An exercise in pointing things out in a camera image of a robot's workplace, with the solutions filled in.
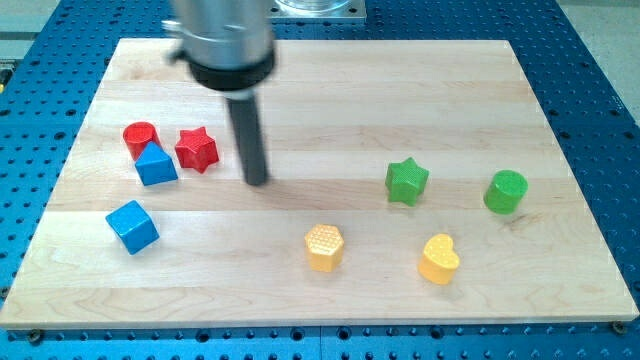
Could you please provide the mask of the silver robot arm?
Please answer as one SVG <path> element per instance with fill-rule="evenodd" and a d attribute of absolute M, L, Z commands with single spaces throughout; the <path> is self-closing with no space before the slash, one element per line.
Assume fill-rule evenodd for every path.
<path fill-rule="evenodd" d="M 170 56 L 188 64 L 200 85 L 247 100 L 275 67 L 275 44 L 263 0 L 172 0 L 163 30 L 179 40 Z"/>

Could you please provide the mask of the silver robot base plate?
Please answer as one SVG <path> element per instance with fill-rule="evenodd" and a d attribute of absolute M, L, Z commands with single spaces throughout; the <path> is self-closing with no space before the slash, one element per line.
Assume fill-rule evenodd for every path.
<path fill-rule="evenodd" d="M 361 24 L 365 0 L 272 0 L 266 10 L 274 24 Z"/>

